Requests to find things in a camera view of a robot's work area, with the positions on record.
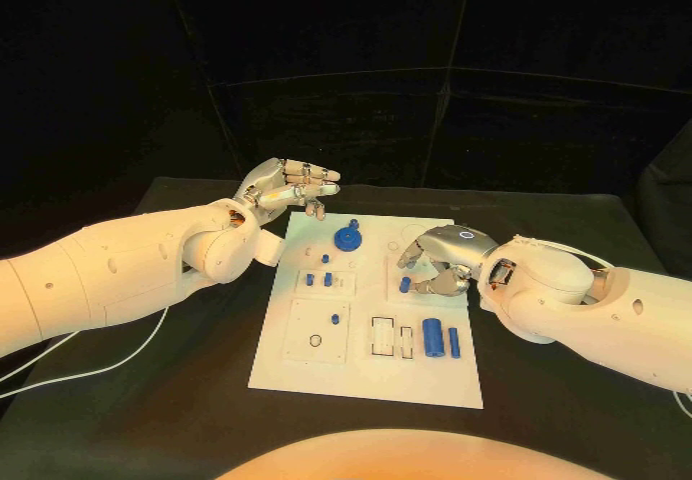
circular hole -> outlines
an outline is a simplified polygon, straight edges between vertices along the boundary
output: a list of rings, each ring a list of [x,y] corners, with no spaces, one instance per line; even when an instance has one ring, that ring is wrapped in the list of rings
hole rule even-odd
[[[644,311],[644,304],[642,303],[642,300],[639,298],[631,302],[631,309],[634,310],[634,313],[637,315],[642,315]]]

white platform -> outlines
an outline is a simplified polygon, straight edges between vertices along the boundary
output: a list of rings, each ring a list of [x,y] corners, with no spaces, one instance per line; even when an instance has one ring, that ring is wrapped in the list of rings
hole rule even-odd
[[[363,243],[342,252],[333,236],[352,218]],[[251,388],[483,408],[466,295],[447,298],[398,290],[404,275],[414,282],[437,275],[425,256],[412,270],[399,270],[396,259],[422,232],[451,223],[333,213],[317,222],[291,214]],[[332,287],[323,284],[326,272]],[[311,287],[307,273],[314,275]],[[422,320],[430,317],[443,323],[441,358],[424,351]],[[450,327],[458,330],[460,359],[450,355]]]

white robotic arm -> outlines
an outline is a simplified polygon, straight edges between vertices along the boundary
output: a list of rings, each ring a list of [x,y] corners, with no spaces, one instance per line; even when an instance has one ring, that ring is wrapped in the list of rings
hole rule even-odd
[[[252,259],[275,266],[283,240],[259,227],[290,204],[324,217],[319,195],[339,173],[271,159],[232,199],[121,218],[84,228],[0,261],[0,357],[66,332],[136,320],[228,283]]]
[[[556,340],[587,360],[692,393],[692,282],[613,267],[571,247],[520,236],[499,246],[457,225],[418,237],[399,267],[424,252],[441,273],[414,284],[414,292],[458,295],[477,280],[482,308],[519,337]],[[578,257],[603,268],[588,268]]]

blue object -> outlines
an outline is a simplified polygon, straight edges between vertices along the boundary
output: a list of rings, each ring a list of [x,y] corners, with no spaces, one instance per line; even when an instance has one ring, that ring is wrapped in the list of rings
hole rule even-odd
[[[399,292],[408,293],[408,287],[411,287],[411,278],[404,277],[401,279]]]
[[[451,358],[461,358],[461,352],[458,351],[458,334],[454,327],[450,328],[450,350]]]
[[[358,231],[358,220],[349,222],[349,226],[340,228],[334,233],[334,245],[342,252],[352,252],[363,242],[363,237]]]
[[[437,318],[422,321],[422,343],[427,357],[444,357],[443,323]]]

table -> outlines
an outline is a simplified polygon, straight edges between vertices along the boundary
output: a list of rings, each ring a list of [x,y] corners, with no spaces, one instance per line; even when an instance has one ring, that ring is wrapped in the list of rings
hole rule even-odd
[[[137,212],[232,195],[238,182],[157,178]],[[582,249],[616,265],[662,266],[620,199],[346,186],[327,211],[453,218],[502,243],[513,234]],[[268,229],[283,235],[288,215]],[[251,390],[274,279],[257,264],[170,308],[161,330],[117,370],[20,394],[0,422],[3,478],[187,479],[222,474],[297,440],[366,428],[492,438],[629,479],[692,472],[692,422],[670,392],[516,337],[470,294],[484,409]],[[29,383],[115,363],[159,314],[82,332],[37,364]]]

